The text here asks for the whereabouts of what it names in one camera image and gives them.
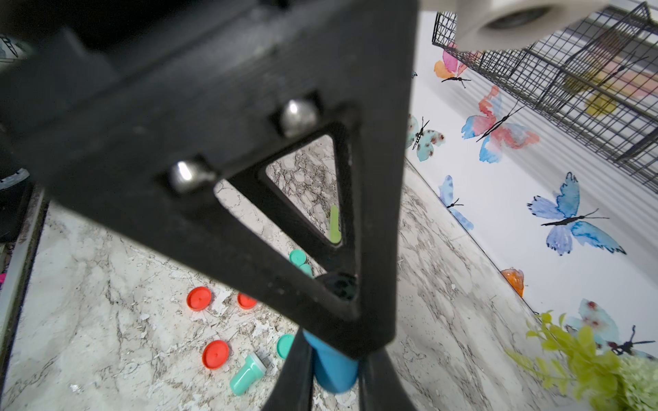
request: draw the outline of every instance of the teal bottle cap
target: teal bottle cap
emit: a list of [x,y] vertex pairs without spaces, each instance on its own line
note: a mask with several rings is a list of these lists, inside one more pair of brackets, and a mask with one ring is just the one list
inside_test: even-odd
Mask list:
[[295,336],[292,334],[283,334],[279,338],[279,342],[276,343],[276,353],[279,354],[279,357],[284,360],[288,357],[293,341],[295,341]]
[[313,268],[308,264],[302,264],[299,266],[299,269],[304,272],[307,276],[313,278]]
[[290,262],[299,267],[306,262],[306,254],[302,250],[293,250],[290,252]]

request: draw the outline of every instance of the white wall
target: white wall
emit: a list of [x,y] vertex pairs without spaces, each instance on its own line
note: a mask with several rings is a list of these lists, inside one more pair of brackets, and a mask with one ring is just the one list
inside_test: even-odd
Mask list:
[[[430,120],[428,126],[445,135],[445,144],[433,157],[419,162],[409,149],[407,158],[438,194],[446,175],[454,179],[459,210],[473,224],[471,236],[500,269],[517,268],[525,274],[524,299],[535,311],[549,309],[579,317],[581,299],[597,302],[617,322],[621,339],[637,325],[637,339],[658,339],[658,195],[617,170],[552,126],[530,109],[513,122],[528,126],[541,141],[521,150],[508,150],[499,163],[480,162],[482,142],[461,138],[466,119],[478,110],[479,101],[492,84],[468,69],[472,81],[464,89],[458,82],[441,83],[434,64],[442,50],[432,45],[436,13],[423,12],[418,22],[413,94],[409,112]],[[515,99],[504,91],[504,108]],[[549,249],[549,222],[532,215],[526,204],[533,196],[555,200],[567,172],[580,182],[578,215],[599,208],[609,220],[590,220],[612,236],[628,255],[581,245],[559,256]],[[658,344],[643,351],[658,355]]]

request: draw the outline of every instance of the white cylindrical object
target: white cylindrical object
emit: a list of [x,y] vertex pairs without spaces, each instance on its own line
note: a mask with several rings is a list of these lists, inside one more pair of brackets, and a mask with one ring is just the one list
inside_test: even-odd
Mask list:
[[459,0],[460,51],[523,48],[587,17],[606,0]]

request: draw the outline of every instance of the pink butterfly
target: pink butterfly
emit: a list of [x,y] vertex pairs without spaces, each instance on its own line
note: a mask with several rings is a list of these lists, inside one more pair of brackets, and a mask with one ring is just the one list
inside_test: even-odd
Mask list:
[[436,62],[434,73],[436,73],[437,77],[447,80],[449,78],[459,77],[467,68],[464,63],[452,57],[444,50],[443,61],[439,60]]
[[539,142],[539,136],[520,124],[510,123],[507,119],[516,111],[503,112],[503,99],[498,87],[493,86],[489,95],[479,104],[483,116],[468,117],[466,124],[461,128],[464,140],[482,136],[480,161],[499,162],[503,152],[503,144],[518,150],[528,144]]

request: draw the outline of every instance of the blue cylinder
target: blue cylinder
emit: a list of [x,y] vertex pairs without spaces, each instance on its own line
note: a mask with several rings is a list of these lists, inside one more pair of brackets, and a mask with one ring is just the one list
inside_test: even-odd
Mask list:
[[359,362],[329,347],[306,330],[304,337],[314,348],[313,367],[318,384],[334,394],[349,391],[357,382]]

